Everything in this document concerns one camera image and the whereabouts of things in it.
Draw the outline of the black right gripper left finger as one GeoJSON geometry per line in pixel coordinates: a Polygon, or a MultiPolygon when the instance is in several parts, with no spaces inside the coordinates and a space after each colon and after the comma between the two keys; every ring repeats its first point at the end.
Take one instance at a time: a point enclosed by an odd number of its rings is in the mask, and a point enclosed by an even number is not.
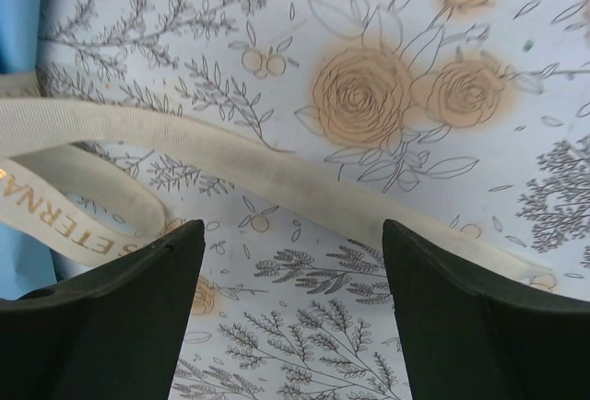
{"type": "Polygon", "coordinates": [[[204,224],[193,220],[84,274],[2,300],[2,398],[168,398],[204,250],[204,224]]]}

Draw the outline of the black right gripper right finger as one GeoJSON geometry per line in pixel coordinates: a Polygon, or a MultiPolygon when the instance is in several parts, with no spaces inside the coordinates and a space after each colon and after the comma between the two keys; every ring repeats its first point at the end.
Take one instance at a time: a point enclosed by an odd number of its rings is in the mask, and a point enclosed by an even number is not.
{"type": "Polygon", "coordinates": [[[415,399],[586,399],[589,304],[530,288],[383,224],[415,399]]]}

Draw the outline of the blue wrapping paper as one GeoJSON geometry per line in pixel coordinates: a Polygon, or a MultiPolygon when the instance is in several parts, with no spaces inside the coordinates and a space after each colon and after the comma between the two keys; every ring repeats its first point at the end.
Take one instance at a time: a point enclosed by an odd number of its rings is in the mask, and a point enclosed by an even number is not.
{"type": "MultiPolygon", "coordinates": [[[[1,96],[40,94],[35,74],[41,0],[1,0],[1,96]]],[[[1,298],[21,296],[55,283],[50,249],[1,225],[1,298]]]]}

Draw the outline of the cream fabric ribbon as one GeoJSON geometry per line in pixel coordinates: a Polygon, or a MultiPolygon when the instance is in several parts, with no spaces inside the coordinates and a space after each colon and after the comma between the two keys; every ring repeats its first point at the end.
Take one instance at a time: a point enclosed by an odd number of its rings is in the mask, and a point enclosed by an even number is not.
{"type": "Polygon", "coordinates": [[[288,154],[196,119],[91,101],[1,96],[1,219],[66,258],[98,266],[156,240],[160,200],[82,141],[123,141],[196,166],[374,249],[396,220],[445,251],[521,280],[549,268],[450,229],[288,154]]]}

